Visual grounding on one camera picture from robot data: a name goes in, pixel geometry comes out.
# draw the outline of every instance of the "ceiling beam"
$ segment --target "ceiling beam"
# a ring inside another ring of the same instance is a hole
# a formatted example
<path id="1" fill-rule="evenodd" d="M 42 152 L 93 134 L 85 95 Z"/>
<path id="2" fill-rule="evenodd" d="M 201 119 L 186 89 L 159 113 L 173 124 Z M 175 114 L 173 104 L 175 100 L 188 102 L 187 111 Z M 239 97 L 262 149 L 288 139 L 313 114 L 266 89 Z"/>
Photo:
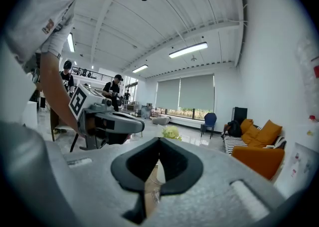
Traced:
<path id="1" fill-rule="evenodd" d="M 194 37 L 197 37 L 200 34 L 203 34 L 211 30 L 220 31 L 225 29 L 238 29 L 239 25 L 240 25 L 239 22 L 230 22 L 230 21 L 220 22 L 220 23 L 211 22 L 211 23 L 205 23 L 205 24 L 199 25 L 197 27 L 189 29 L 188 31 L 180 33 L 180 34 L 182 35 L 182 38 L 184 40 L 188 40 L 188 39 L 193 39 Z M 151 55 L 153 55 L 154 53 L 158 52 L 161 49 L 174 46 L 180 42 L 183 42 L 183 40 L 178 34 L 175 34 L 174 36 L 164 40 L 162 43 L 159 43 L 156 46 L 154 46 L 146 54 L 140 56 L 139 59 L 135 60 L 133 63 L 127 66 L 124 69 L 124 72 L 131 73 L 133 69 L 135 68 L 135 66 L 146 64 L 145 60 L 149 58 Z"/>
<path id="2" fill-rule="evenodd" d="M 238 10 L 238 19 L 241 21 L 239 23 L 238 27 L 238 41 L 236 43 L 236 46 L 234 48 L 235 52 L 235 66 L 237 66 L 239 57 L 240 57 L 240 52 L 241 52 L 241 47 L 243 44 L 243 35 L 244 35 L 244 7 L 243 7 L 243 0 L 235 0 L 236 1 L 236 6 Z"/>
<path id="3" fill-rule="evenodd" d="M 96 49 L 96 44 L 98 42 L 100 30 L 102 23 L 104 21 L 104 18 L 106 16 L 106 13 L 108 12 L 108 9 L 111 5 L 113 0 L 105 0 L 102 6 L 102 9 L 100 11 L 98 21 L 96 22 L 95 25 L 95 30 L 94 30 L 94 35 L 93 35 L 93 41 L 92 41 L 92 47 L 91 47 L 91 63 L 93 63 L 94 55 L 95 55 L 95 49 Z"/>
<path id="4" fill-rule="evenodd" d="M 213 73 L 220 72 L 229 68 L 235 68 L 234 62 L 197 66 L 193 68 L 179 70 L 176 72 L 154 76 L 151 78 L 147 78 L 147 80 L 166 81 L 166 80 L 172 80 L 176 78 L 185 78 L 185 77 L 191 77 L 196 75 L 213 74 Z"/>
<path id="5" fill-rule="evenodd" d="M 85 59 L 83 57 L 80 57 L 78 54 L 75 54 L 75 53 L 72 53 L 72 52 L 63 51 L 62 52 L 62 57 L 65 58 L 65 59 L 70 59 L 71 61 L 77 61 L 78 62 L 77 63 L 78 67 L 82 67 L 81 66 L 82 63 L 87 64 L 88 66 L 92 65 L 90 59 L 88 59 L 88 58 Z M 106 69 L 106 70 L 110 70 L 110 71 L 116 72 L 116 73 L 121 74 L 121 75 L 127 75 L 127 74 L 123 73 L 122 69 L 120 69 L 118 67 L 115 67 L 115 66 L 112 66 L 112 64 L 110 64 L 109 61 L 107 61 L 105 63 L 103 61 L 100 61 L 100 60 L 96 59 L 96 61 L 94 62 L 94 67 L 97 68 L 95 70 L 96 72 L 99 71 L 99 68 L 103 68 L 103 69 Z M 146 81 L 146 79 L 144 77 L 140 77 L 138 74 L 132 73 L 129 76 L 132 77 L 132 78 L 138 79 L 138 80 Z"/>
<path id="6" fill-rule="evenodd" d="M 143 50 L 146 49 L 146 47 L 142 45 L 141 43 L 139 43 L 138 41 L 136 41 L 135 38 L 131 37 L 130 35 L 128 35 L 127 33 L 123 31 L 118 30 L 117 28 L 111 26 L 110 24 L 105 24 L 105 23 L 102 24 L 101 30 L 117 37 L 120 40 L 123 40 L 131 44 L 133 47 L 136 46 L 139 49 L 143 49 Z"/>

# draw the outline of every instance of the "logo patch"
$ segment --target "logo patch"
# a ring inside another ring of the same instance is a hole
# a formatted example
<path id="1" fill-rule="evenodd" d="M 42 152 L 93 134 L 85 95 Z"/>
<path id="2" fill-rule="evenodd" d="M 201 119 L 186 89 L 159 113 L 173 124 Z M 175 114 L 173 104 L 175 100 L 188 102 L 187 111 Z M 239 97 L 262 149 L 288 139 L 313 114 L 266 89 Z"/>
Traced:
<path id="1" fill-rule="evenodd" d="M 50 31 L 51 31 L 51 29 L 53 29 L 53 27 L 54 27 L 54 22 L 53 22 L 52 19 L 49 19 L 48 24 L 46 25 L 46 27 L 44 27 L 44 28 L 42 29 L 42 31 L 43 31 L 45 34 L 49 34 Z"/>
<path id="2" fill-rule="evenodd" d="M 72 101 L 70 104 L 70 106 L 71 106 L 71 108 L 76 116 L 79 115 L 85 99 L 86 99 L 85 93 L 80 88 L 78 88 L 75 91 L 75 94 L 73 95 L 73 98 L 72 98 Z"/>
<path id="3" fill-rule="evenodd" d="M 62 82 L 63 82 L 64 86 L 66 86 L 66 87 L 69 86 L 69 81 L 68 80 L 62 80 Z"/>

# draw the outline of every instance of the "black cap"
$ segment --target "black cap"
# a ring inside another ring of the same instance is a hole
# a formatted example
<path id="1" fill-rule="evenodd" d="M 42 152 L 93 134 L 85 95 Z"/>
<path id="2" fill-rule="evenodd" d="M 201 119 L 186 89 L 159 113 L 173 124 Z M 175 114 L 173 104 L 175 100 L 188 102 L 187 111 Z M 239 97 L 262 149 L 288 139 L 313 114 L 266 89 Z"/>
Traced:
<path id="1" fill-rule="evenodd" d="M 65 61 L 63 69 L 71 69 L 72 68 L 72 62 L 70 60 Z"/>
<path id="2" fill-rule="evenodd" d="M 120 81 L 123 81 L 123 78 L 122 78 L 122 76 L 120 74 L 115 75 L 114 78 L 118 78 Z"/>

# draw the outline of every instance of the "yellow flowers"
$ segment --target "yellow flowers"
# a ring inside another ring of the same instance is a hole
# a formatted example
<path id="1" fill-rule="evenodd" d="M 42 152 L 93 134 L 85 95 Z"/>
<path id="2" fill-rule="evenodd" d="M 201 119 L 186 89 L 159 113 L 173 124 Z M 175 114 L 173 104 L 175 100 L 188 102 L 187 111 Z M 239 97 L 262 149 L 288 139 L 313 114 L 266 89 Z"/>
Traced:
<path id="1" fill-rule="evenodd" d="M 181 136 L 179 135 L 178 129 L 175 126 L 164 128 L 162 134 L 165 138 L 171 138 L 181 141 Z"/>

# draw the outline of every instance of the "roller blind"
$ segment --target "roller blind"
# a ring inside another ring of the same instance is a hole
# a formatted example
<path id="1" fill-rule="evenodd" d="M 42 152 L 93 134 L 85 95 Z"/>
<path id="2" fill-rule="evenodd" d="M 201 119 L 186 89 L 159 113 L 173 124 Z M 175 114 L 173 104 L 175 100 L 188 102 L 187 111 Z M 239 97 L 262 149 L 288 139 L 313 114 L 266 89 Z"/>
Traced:
<path id="1" fill-rule="evenodd" d="M 201 75 L 180 80 L 179 107 L 213 110 L 213 76 Z"/>
<path id="2" fill-rule="evenodd" d="M 156 107 L 177 110 L 178 93 L 179 79 L 159 82 Z"/>

